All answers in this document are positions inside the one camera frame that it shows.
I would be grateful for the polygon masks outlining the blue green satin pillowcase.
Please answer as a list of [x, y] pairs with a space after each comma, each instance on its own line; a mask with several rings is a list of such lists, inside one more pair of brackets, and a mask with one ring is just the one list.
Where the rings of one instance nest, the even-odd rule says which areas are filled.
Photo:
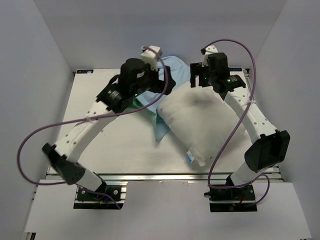
[[[170, 73], [176, 85], [173, 91], [190, 80], [190, 68], [188, 65], [177, 56], [166, 56], [162, 58], [164, 64], [170, 67]], [[132, 104], [133, 109], [141, 108], [153, 102], [160, 94], [146, 91], [139, 95]], [[162, 138], [170, 131], [170, 128], [158, 114], [158, 106], [166, 98], [163, 95], [156, 103], [149, 106], [147, 110], [151, 114], [151, 122], [153, 127], [154, 138], [156, 142], [160, 142]]]

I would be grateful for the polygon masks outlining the white pillow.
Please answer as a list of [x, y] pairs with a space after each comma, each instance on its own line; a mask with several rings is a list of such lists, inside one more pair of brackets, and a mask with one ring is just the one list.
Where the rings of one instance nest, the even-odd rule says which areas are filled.
[[213, 162], [239, 121], [210, 87], [188, 83], [166, 96], [157, 112], [187, 148], [187, 160], [199, 167]]

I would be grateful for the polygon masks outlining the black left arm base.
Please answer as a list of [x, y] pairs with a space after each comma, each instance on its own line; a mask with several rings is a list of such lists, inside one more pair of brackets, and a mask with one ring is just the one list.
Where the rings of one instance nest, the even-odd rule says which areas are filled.
[[126, 199], [127, 184], [107, 182], [99, 193], [77, 187], [73, 208], [76, 210], [120, 210]]

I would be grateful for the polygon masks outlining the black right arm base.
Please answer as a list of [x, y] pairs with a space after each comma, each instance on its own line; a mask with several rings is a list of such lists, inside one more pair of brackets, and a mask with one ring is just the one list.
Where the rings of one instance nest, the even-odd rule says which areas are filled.
[[211, 213], [257, 212], [256, 196], [252, 185], [240, 188], [208, 188], [204, 197], [209, 200]]

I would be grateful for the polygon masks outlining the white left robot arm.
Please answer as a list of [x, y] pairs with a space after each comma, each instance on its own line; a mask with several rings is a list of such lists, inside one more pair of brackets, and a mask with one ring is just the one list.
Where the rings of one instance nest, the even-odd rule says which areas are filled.
[[127, 114], [136, 97], [150, 91], [160, 96], [169, 95], [176, 85], [171, 68], [163, 66], [163, 79], [159, 78], [156, 63], [129, 58], [96, 96], [85, 118], [81, 119], [64, 137], [54, 144], [46, 143], [42, 151], [51, 167], [68, 185], [85, 188], [90, 196], [99, 200], [105, 196], [105, 181], [81, 165], [80, 156], [94, 138], [121, 114]]

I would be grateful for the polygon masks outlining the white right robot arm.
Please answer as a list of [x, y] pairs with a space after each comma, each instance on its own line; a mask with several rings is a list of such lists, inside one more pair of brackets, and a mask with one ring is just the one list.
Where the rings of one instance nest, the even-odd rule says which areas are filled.
[[226, 180], [226, 195], [236, 200], [243, 195], [245, 185], [284, 161], [290, 135], [267, 120], [242, 78], [230, 73], [225, 53], [207, 50], [203, 55], [202, 62], [190, 64], [190, 86], [212, 87], [236, 113], [252, 143], [244, 154], [244, 163]]

